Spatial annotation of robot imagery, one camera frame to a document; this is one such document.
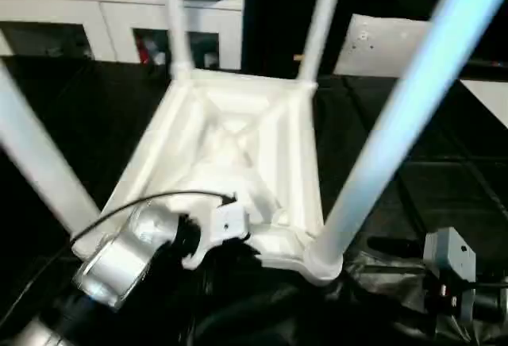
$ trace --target cabinet door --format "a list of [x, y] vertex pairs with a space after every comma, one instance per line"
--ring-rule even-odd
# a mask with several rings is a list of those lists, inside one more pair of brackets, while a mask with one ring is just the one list
[[[83, 51], [89, 51], [90, 57], [116, 60], [98, 2], [0, 0], [0, 22], [0, 29], [5, 30], [0, 35], [0, 55], [15, 55], [16, 50], [31, 55], [29, 43], [22, 43], [23, 38], [32, 38], [34, 44], [41, 40], [52, 43], [58, 41], [59, 36], [71, 35], [69, 33], [74, 31], [77, 38], [83, 36], [86, 41], [83, 47], [89, 48]], [[43, 50], [34, 48], [33, 51], [33, 55], [40, 55]]]
[[[167, 30], [133, 29], [140, 62], [160, 66], [171, 63], [171, 46]], [[197, 68], [217, 70], [220, 68], [219, 35], [215, 33], [187, 33]]]
[[[167, 30], [166, 7], [127, 3], [102, 3], [106, 24], [120, 62], [139, 63], [135, 31]], [[238, 70], [241, 65], [241, 11], [187, 7], [187, 29], [218, 35], [219, 67]]]

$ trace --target white frame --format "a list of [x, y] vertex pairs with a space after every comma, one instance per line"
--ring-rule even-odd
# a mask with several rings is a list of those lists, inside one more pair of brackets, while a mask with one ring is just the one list
[[[0, 21], [82, 25], [95, 60], [116, 61], [99, 2], [72, 0], [0, 0]], [[13, 55], [3, 35], [0, 55]]]
[[[168, 29], [166, 6], [103, 2], [101, 7], [118, 62], [140, 62], [134, 29]], [[218, 34], [219, 67], [239, 70], [242, 12], [194, 7], [187, 7], [184, 10], [189, 31]]]
[[[249, 104], [243, 101], [238, 102], [236, 96], [238, 91], [251, 89], [254, 90], [254, 95], [259, 97], [258, 91], [272, 92], [279, 89], [280, 96], [284, 98], [274, 99], [271, 106], [267, 106], [261, 112], [260, 119], [270, 120], [272, 117], [287, 119], [290, 135], [286, 138], [290, 138], [288, 141], [290, 151], [285, 160], [291, 167], [290, 192], [298, 190], [300, 193], [296, 201], [292, 198], [293, 194], [287, 196], [293, 199], [292, 203], [303, 210], [294, 211], [297, 214], [296, 220], [293, 217], [288, 218], [290, 222], [290, 225], [286, 227], [288, 236], [281, 236], [280, 225], [276, 223], [273, 225], [273, 220], [277, 220], [277, 217], [270, 217], [268, 223], [260, 223], [264, 229], [259, 233], [258, 246], [261, 248], [266, 246], [260, 251], [260, 257], [264, 257], [265, 266], [293, 269], [316, 283], [326, 283], [335, 279], [341, 272], [343, 252], [364, 223], [406, 153], [432, 117], [434, 110], [457, 77], [502, 0], [439, 1], [433, 15], [432, 28], [379, 115], [324, 228], [322, 218], [315, 215], [302, 215], [309, 208], [307, 204], [309, 195], [301, 193], [310, 189], [309, 192], [312, 195], [319, 195], [317, 183], [313, 183], [313, 180], [317, 180], [317, 164], [315, 150], [310, 146], [314, 144], [310, 97], [316, 86], [314, 80], [337, 0], [317, 0], [298, 79], [293, 81], [293, 85], [289, 88], [281, 88], [281, 83], [286, 84], [287, 81], [278, 79], [253, 78], [247, 75], [220, 72], [206, 74], [205, 71], [196, 71], [186, 38], [187, 19], [182, 2], [183, 0], [167, 0], [168, 26], [173, 50], [171, 64], [173, 81], [139, 143], [133, 159], [111, 195], [106, 210], [116, 207], [118, 203], [123, 203], [126, 199], [136, 198], [143, 194], [147, 184], [154, 183], [152, 172], [160, 165], [167, 166], [166, 158], [163, 158], [161, 163], [159, 160], [167, 147], [175, 147], [175, 141], [166, 143], [168, 135], [172, 133], [180, 140], [183, 138], [182, 131], [170, 130], [173, 127], [173, 121], [184, 124], [193, 123], [192, 120], [174, 120], [178, 113], [185, 114], [186, 117], [192, 114], [192, 111], [186, 113], [180, 109], [183, 102], [189, 98], [193, 99], [198, 103], [200, 110], [211, 111], [214, 113], [213, 116], [217, 116], [220, 113], [220, 110], [217, 111], [219, 101], [215, 100], [213, 104], [210, 100], [214, 99], [206, 97], [210, 92], [213, 94], [214, 89], [218, 89], [214, 94], [218, 94], [219, 97], [224, 90], [229, 89], [233, 92], [233, 98], [228, 98], [228, 106], [235, 108], [242, 104]], [[28, 105], [22, 98], [16, 98], [15, 87], [2, 68], [0, 68], [0, 90], [5, 91], [4, 94], [0, 94], [0, 108], [4, 113], [0, 114], [0, 141], [8, 149], [14, 162], [18, 164], [53, 211], [59, 214], [59, 219], [63, 223], [71, 222], [72, 211], [92, 213], [94, 207], [87, 204], [90, 199], [86, 192], [76, 183], [74, 174], [69, 167], [66, 167], [40, 123], [33, 120], [33, 112]], [[174, 100], [180, 100], [180, 103], [176, 104]], [[201, 119], [206, 119], [206, 116], [209, 115], [204, 113], [195, 115]], [[220, 130], [224, 129], [222, 132], [225, 134], [224, 139], [231, 144], [226, 147], [226, 151], [232, 149], [237, 155], [237, 145], [239, 145], [237, 140], [240, 138], [237, 134], [229, 133], [229, 130], [222, 128], [218, 123], [220, 121], [214, 120], [214, 126]], [[254, 126], [256, 127], [259, 123], [260, 121], [257, 121]], [[267, 133], [273, 132], [272, 127], [268, 128]], [[198, 131], [195, 134], [198, 140], [202, 138], [201, 132]], [[37, 144], [32, 144], [32, 137], [38, 139]], [[217, 149], [218, 155], [222, 154], [220, 151], [223, 148]], [[38, 153], [46, 156], [40, 158]], [[187, 153], [180, 160], [185, 163], [186, 159], [188, 159]], [[262, 165], [269, 165], [270, 162], [271, 159], [267, 158]], [[48, 170], [54, 167], [60, 170], [59, 175], [55, 178], [46, 178], [46, 183], [41, 186], [39, 177], [51, 176]], [[233, 174], [233, 177], [237, 177], [234, 172], [230, 172], [231, 169], [226, 170], [225, 173], [228, 175]], [[217, 180], [200, 179], [197, 182], [199, 184], [210, 181], [219, 183], [226, 175], [225, 173], [222, 172]], [[166, 172], [156, 173], [162, 176], [166, 174]], [[65, 191], [65, 196], [62, 198], [58, 194], [52, 194], [57, 190]], [[261, 190], [261, 197], [272, 196]], [[90, 215], [87, 215], [81, 221], [90, 220]], [[312, 228], [317, 229], [318, 232], [310, 232], [309, 229]], [[255, 240], [254, 238], [256, 238], [255, 233], [249, 241]], [[289, 244], [289, 239], [295, 240], [293, 244], [296, 245], [282, 249], [282, 245]], [[89, 249], [93, 242], [94, 240], [87, 241]]]

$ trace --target black fabric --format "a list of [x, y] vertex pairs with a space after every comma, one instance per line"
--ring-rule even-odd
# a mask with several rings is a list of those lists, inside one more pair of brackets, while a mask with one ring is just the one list
[[178, 219], [178, 231], [172, 247], [177, 249], [177, 253], [182, 257], [192, 255], [196, 252], [201, 238], [201, 229], [199, 225], [185, 215], [180, 215]]
[[[27, 99], [101, 206], [166, 89], [164, 73], [154, 76], [141, 65], [114, 63], [20, 58], [9, 62]], [[314, 126], [325, 216], [367, 138], [369, 122], [379, 114], [393, 85], [393, 79], [381, 78], [319, 80]], [[453, 86], [399, 170], [404, 188], [397, 181], [389, 184], [356, 237], [348, 261], [357, 265], [353, 262], [358, 255], [368, 255], [368, 262], [385, 260], [368, 247], [371, 236], [418, 241], [421, 232], [451, 225], [477, 252], [480, 270], [504, 265], [507, 138], [506, 128], [474, 96], [460, 84]], [[3, 222], [1, 257], [7, 277], [2, 279], [0, 313], [4, 313], [45, 256], [67, 236], [7, 158], [0, 166], [12, 186], [12, 195], [4, 202], [19, 195], [26, 199], [26, 205], [18, 208], [19, 216]], [[252, 257], [249, 249], [225, 248], [207, 256], [201, 269], [189, 272], [161, 255], [119, 317], [124, 342], [176, 344], [191, 332], [200, 344], [249, 344], [249, 339], [254, 344], [429, 340], [423, 334], [432, 324], [422, 325], [420, 316], [409, 315], [393, 298], [373, 298], [347, 275], [336, 286], [321, 290], [294, 273], [262, 269]], [[51, 302], [78, 265], [72, 256], [60, 260], [33, 287], [0, 336], [11, 337]], [[355, 270], [349, 271], [354, 276]], [[406, 284], [384, 288], [400, 293], [399, 298], [410, 292]], [[188, 321], [189, 316], [195, 322]], [[398, 321], [408, 316], [409, 322]], [[440, 329], [438, 338], [446, 343], [463, 339], [450, 329]]]
[[67, 286], [38, 318], [44, 326], [74, 345], [94, 344], [109, 332], [114, 311], [79, 290]]

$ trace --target white plastic base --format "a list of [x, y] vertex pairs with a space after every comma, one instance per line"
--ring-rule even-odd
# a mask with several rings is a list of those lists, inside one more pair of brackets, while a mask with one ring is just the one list
[[341, 256], [336, 263], [327, 264], [324, 263], [322, 259], [317, 258], [315, 253], [311, 252], [310, 249], [310, 247], [307, 247], [303, 252], [303, 263], [306, 266], [306, 270], [313, 276], [317, 285], [330, 283], [341, 274], [342, 264], [344, 262], [343, 256]]
[[[236, 194], [248, 213], [248, 244], [264, 265], [313, 280], [303, 251], [323, 228], [311, 109], [315, 87], [202, 70], [175, 80], [104, 211], [164, 190]], [[204, 223], [218, 200], [192, 195], [165, 202]], [[128, 216], [117, 215], [116, 226]]]

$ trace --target black table surface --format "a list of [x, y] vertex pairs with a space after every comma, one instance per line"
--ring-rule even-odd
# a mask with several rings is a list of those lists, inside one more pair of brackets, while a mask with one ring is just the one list
[[[164, 72], [82, 60], [13, 57], [4, 62], [102, 207], [166, 90]], [[326, 216], [395, 79], [318, 81], [314, 127]], [[6, 277], [0, 279], [0, 313], [5, 313], [67, 234], [4, 153], [0, 175], [9, 187], [2, 204], [24, 202], [16, 217], [4, 214], [2, 221], [0, 258]], [[507, 179], [508, 130], [457, 82], [375, 205], [354, 247], [367, 247], [365, 240], [372, 234], [419, 239], [453, 226], [476, 251], [480, 267], [508, 267]], [[15, 334], [78, 265], [72, 255], [63, 257], [0, 329], [0, 338]]]

